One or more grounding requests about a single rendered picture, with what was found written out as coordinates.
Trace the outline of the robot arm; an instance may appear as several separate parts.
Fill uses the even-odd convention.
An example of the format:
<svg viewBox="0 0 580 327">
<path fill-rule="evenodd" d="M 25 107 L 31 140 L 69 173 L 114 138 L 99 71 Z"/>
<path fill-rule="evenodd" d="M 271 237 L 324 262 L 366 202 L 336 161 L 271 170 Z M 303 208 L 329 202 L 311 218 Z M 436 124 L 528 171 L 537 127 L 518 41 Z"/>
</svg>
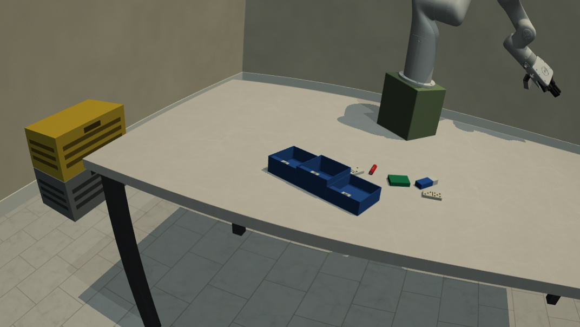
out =
<svg viewBox="0 0 580 327">
<path fill-rule="evenodd" d="M 504 41 L 504 48 L 528 69 L 537 56 L 527 46 L 536 37 L 520 0 L 497 0 L 512 21 L 516 32 Z M 404 71 L 398 77 L 423 88 L 434 88 L 432 80 L 436 59 L 439 30 L 435 21 L 460 26 L 471 0 L 412 0 L 412 23 Z M 434 21 L 435 20 L 435 21 Z"/>
</svg>

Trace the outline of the blue rack of bins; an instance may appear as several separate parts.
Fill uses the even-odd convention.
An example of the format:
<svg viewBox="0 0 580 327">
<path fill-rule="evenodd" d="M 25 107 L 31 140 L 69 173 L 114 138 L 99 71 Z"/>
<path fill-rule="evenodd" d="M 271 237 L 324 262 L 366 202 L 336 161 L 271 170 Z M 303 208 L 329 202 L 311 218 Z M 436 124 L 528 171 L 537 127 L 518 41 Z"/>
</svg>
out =
<svg viewBox="0 0 580 327">
<path fill-rule="evenodd" d="M 379 201 L 381 187 L 350 174 L 350 169 L 296 146 L 268 156 L 270 173 L 358 216 Z"/>
</svg>

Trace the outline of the grey and cream domino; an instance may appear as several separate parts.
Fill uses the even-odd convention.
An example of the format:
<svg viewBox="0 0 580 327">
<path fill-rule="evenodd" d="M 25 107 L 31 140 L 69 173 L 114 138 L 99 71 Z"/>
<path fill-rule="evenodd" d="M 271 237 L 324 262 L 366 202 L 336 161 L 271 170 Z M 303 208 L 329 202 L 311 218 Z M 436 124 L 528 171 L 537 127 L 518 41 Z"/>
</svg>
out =
<svg viewBox="0 0 580 327">
<path fill-rule="evenodd" d="M 442 200 L 442 193 L 423 190 L 423 198 L 441 201 Z"/>
</svg>

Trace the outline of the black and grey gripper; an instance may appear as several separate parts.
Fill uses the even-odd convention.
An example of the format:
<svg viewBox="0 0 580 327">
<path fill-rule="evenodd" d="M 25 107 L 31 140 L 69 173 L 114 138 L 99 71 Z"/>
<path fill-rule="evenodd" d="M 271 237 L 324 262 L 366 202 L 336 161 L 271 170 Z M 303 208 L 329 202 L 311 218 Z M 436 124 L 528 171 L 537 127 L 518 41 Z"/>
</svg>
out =
<svg viewBox="0 0 580 327">
<path fill-rule="evenodd" d="M 554 97 L 559 96 L 561 90 L 555 85 L 553 70 L 540 57 L 537 56 L 534 63 L 525 70 L 539 89 L 550 91 Z"/>
</svg>

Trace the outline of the white domino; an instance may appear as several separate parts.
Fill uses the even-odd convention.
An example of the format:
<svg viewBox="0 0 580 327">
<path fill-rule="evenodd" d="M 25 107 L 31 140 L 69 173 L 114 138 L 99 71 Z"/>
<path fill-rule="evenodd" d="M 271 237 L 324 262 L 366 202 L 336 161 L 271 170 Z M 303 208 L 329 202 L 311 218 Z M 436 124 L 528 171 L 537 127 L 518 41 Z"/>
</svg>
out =
<svg viewBox="0 0 580 327">
<path fill-rule="evenodd" d="M 351 168 L 350 174 L 353 174 L 353 175 L 364 174 L 364 170 L 362 170 L 359 167 L 353 167 L 353 168 Z"/>
</svg>

